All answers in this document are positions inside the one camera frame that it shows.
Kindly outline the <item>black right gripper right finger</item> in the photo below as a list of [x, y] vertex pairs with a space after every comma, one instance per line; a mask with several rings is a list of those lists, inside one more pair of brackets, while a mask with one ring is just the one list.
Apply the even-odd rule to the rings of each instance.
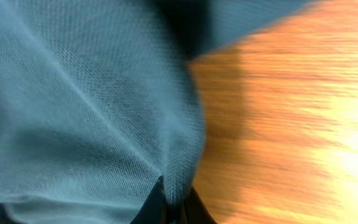
[[192, 187], [180, 207], [181, 224], [217, 224], [206, 209], [200, 196]]

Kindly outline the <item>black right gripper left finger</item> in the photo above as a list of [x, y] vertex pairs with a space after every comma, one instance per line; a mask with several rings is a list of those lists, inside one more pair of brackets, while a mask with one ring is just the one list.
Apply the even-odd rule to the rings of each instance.
[[163, 177], [160, 176], [131, 224], [166, 224], [166, 222], [167, 203], [164, 194]]

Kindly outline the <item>teal blue polo shirt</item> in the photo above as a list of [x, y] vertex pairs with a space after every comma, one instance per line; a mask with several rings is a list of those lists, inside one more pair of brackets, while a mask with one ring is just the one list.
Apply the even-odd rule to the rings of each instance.
[[187, 63], [304, 1], [0, 0], [0, 223], [180, 221], [204, 148]]

